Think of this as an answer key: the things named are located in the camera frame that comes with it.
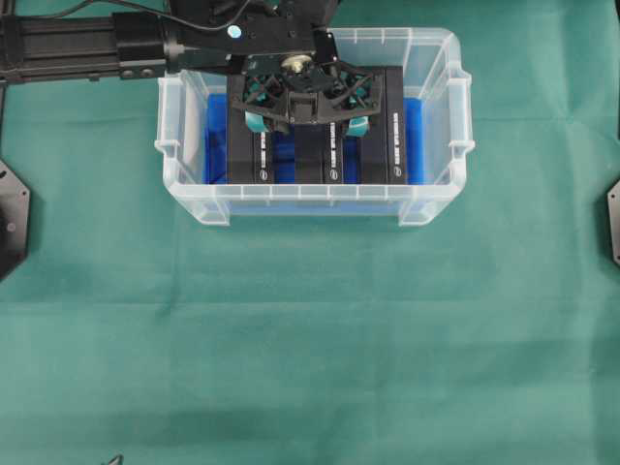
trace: green tabletop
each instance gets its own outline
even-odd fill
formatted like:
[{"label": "green tabletop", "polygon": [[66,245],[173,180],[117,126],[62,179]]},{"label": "green tabletop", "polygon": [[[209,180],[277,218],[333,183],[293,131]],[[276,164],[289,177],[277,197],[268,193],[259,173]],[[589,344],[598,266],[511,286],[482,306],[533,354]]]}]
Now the green tabletop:
[{"label": "green tabletop", "polygon": [[0,284],[0,463],[620,463],[613,0],[347,0],[335,23],[461,40],[478,147],[427,227],[206,228],[162,184],[154,80],[10,89],[33,203]]}]

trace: black bracket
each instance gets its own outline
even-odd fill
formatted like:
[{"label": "black bracket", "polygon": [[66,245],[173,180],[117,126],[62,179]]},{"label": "black bracket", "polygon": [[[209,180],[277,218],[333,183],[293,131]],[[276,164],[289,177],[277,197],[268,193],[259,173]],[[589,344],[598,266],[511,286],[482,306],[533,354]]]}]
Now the black bracket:
[{"label": "black bracket", "polygon": [[620,264],[620,182],[609,191],[607,201],[609,202],[613,259],[617,264]]},{"label": "black bracket", "polygon": [[30,191],[0,161],[0,280],[26,258]]}]

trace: plastic storage box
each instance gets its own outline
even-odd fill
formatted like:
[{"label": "plastic storage box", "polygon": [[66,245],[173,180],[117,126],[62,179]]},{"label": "plastic storage box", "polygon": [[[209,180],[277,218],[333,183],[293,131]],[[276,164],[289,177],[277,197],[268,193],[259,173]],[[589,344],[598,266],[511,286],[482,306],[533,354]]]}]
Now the plastic storage box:
[{"label": "plastic storage box", "polygon": [[357,66],[402,66],[405,97],[421,100],[423,174],[415,185],[203,184],[204,132],[211,94],[226,78],[193,72],[161,78],[155,146],[164,184],[206,225],[234,215],[397,216],[401,226],[433,220],[463,189],[472,136],[471,76],[460,44],[445,29],[332,29],[341,59]]}]

